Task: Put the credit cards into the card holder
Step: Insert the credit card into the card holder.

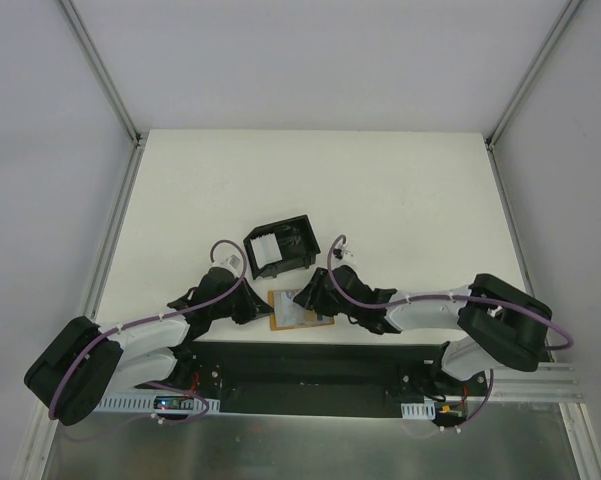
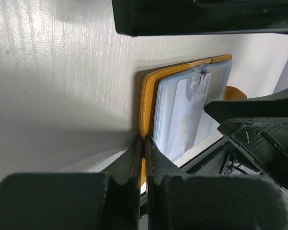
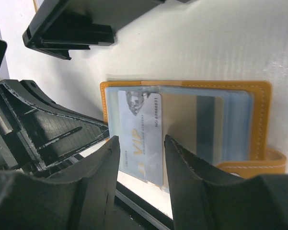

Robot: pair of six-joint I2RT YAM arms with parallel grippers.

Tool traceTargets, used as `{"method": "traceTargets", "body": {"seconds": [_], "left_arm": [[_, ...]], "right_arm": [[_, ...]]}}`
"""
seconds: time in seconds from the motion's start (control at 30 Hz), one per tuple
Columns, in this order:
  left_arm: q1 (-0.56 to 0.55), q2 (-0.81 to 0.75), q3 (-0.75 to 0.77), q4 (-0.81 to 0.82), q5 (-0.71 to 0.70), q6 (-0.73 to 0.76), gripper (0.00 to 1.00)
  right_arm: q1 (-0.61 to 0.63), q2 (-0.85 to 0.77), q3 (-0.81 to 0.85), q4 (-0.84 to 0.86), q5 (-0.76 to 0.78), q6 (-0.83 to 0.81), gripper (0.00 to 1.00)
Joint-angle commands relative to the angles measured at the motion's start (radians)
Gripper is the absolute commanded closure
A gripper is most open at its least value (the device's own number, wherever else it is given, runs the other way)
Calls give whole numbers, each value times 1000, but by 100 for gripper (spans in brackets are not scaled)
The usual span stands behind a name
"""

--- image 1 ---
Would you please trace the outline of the yellow leather card holder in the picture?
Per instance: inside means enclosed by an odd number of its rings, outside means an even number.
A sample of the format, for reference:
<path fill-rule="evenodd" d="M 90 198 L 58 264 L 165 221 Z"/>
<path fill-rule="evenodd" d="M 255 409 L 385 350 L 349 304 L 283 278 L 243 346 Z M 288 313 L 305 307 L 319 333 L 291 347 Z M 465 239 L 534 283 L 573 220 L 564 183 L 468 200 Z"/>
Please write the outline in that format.
<path fill-rule="evenodd" d="M 268 303 L 273 308 L 273 313 L 269 317 L 269 326 L 272 331 L 315 328 L 335 324 L 333 317 L 316 314 L 296 304 L 294 298 L 298 293 L 298 289 L 268 292 Z"/>

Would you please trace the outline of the black plastic card box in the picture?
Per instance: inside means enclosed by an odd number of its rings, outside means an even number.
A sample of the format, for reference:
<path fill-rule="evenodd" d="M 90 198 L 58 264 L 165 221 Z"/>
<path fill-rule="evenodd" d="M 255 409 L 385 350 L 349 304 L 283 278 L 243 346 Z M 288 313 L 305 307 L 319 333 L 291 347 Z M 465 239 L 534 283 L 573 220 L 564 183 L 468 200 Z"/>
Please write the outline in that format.
<path fill-rule="evenodd" d="M 261 235 L 273 233 L 279 244 L 282 260 L 259 269 L 256 266 L 250 240 Z M 307 215 L 255 227 L 244 239 L 243 246 L 247 254 L 251 276 L 254 280 L 276 278 L 282 273 L 297 269 L 308 269 L 314 265 L 321 253 L 319 243 Z"/>

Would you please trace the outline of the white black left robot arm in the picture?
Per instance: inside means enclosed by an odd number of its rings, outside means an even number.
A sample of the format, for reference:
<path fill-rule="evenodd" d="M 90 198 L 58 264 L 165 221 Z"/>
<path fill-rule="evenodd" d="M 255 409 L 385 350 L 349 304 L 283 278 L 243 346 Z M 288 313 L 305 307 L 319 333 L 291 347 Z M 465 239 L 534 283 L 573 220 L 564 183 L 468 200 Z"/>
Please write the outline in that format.
<path fill-rule="evenodd" d="M 86 316 L 70 320 L 29 367 L 24 385 L 54 419 L 72 426 L 107 394 L 151 381 L 184 387 L 191 377 L 192 345 L 214 321 L 245 325 L 273 313 L 246 280 L 220 266 L 167 307 L 162 318 L 112 327 L 108 337 Z"/>

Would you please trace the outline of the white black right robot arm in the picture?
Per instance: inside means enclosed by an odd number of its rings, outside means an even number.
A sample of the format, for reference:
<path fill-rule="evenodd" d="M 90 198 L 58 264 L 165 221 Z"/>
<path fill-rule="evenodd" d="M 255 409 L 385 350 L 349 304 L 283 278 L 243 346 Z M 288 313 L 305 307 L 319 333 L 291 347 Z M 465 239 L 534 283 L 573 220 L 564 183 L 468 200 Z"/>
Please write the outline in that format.
<path fill-rule="evenodd" d="M 344 315 L 376 335 L 463 333 L 459 340 L 442 343 L 432 364 L 412 377 L 415 388 L 435 399 L 495 367 L 536 371 L 552 316 L 545 304 L 491 274 L 479 274 L 471 284 L 448 292 L 411 296 L 371 288 L 348 265 L 317 269 L 293 301 L 320 316 Z"/>

